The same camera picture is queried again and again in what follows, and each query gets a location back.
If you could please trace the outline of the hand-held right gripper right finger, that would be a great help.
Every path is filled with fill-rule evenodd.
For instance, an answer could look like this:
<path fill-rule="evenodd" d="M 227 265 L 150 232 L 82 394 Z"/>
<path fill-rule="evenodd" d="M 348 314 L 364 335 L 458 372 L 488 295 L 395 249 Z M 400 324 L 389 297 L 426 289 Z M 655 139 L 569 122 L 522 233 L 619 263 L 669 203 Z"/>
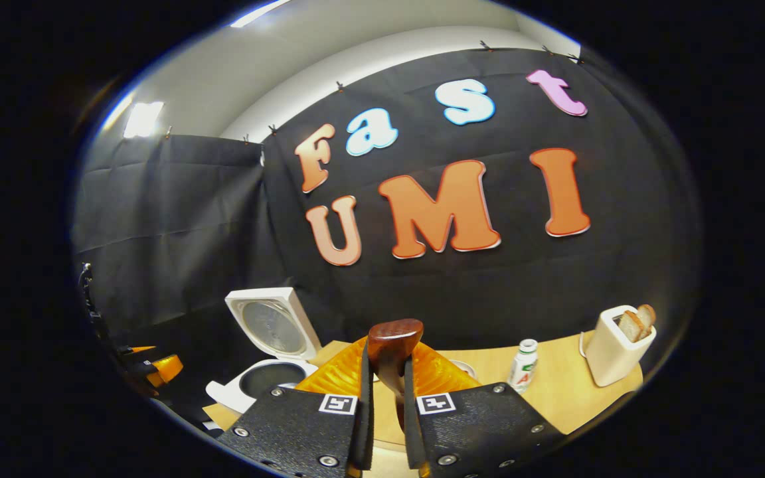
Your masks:
<path fill-rule="evenodd" d="M 566 442 L 510 385 L 482 385 L 422 343 L 404 366 L 402 424 L 422 477 L 513 477 Z"/>

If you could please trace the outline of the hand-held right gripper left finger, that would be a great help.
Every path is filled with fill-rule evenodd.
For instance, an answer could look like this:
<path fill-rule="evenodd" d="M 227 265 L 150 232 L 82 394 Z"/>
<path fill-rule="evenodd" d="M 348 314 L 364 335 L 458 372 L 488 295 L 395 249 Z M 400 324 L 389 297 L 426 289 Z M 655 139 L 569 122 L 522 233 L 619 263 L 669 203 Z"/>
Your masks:
<path fill-rule="evenodd" d="M 218 441 L 286 475 L 361 477 L 373 466 L 373 397 L 361 338 L 297 387 L 265 392 Z"/>

